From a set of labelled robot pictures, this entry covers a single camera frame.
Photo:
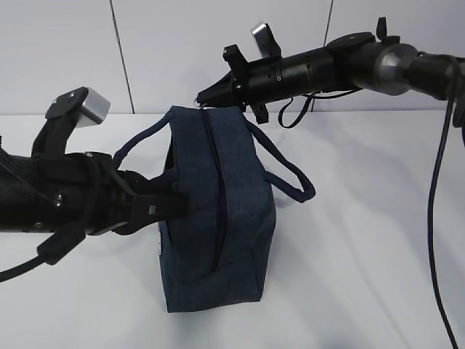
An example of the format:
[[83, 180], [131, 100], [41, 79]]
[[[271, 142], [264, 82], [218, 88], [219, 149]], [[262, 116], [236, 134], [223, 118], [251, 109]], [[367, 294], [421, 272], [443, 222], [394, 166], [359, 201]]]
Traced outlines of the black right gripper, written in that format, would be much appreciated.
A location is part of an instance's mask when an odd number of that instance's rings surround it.
[[224, 48], [222, 57], [229, 65], [230, 72], [218, 82], [198, 93], [196, 102], [204, 107], [229, 107], [238, 105], [245, 112], [249, 107], [257, 124], [269, 122], [269, 112], [264, 103], [251, 102], [249, 79], [251, 69], [236, 44]]

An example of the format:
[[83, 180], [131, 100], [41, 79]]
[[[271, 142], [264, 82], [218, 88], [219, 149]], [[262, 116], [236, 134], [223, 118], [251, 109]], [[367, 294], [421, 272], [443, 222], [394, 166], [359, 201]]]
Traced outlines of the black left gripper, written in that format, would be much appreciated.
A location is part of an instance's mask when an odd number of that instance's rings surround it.
[[188, 197], [175, 185], [175, 169], [147, 179], [135, 171], [120, 171], [120, 176], [137, 194], [173, 200], [135, 201], [121, 187], [112, 158], [106, 153], [69, 153], [50, 159], [50, 188], [55, 193], [55, 208], [50, 213], [50, 230], [85, 219], [84, 232], [99, 236], [113, 231], [128, 236], [155, 222], [184, 217]]

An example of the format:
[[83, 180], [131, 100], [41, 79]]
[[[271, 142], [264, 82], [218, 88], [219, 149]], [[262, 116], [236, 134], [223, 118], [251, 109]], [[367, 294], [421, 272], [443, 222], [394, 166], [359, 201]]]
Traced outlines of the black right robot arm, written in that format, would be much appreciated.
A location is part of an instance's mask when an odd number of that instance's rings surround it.
[[198, 93], [204, 107], [250, 107], [260, 124], [268, 121], [266, 105], [297, 96], [338, 98], [371, 90], [398, 96], [413, 90], [454, 103], [452, 123], [464, 127], [464, 59], [421, 52], [387, 33], [385, 18], [376, 32], [351, 33], [324, 47], [283, 57], [271, 28], [251, 31], [261, 59], [249, 62], [237, 45], [223, 50], [229, 72]]

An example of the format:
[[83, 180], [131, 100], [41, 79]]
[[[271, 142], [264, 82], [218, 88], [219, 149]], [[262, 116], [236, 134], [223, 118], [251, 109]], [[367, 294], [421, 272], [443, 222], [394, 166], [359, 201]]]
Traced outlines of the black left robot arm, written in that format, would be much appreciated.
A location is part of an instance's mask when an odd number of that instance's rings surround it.
[[127, 236], [188, 212], [189, 198], [174, 189], [171, 172], [148, 180], [117, 170], [109, 154], [66, 153], [65, 143], [46, 151], [46, 143], [38, 136], [31, 156], [12, 157], [25, 179], [1, 169], [3, 232], [48, 233], [85, 219], [90, 236]]

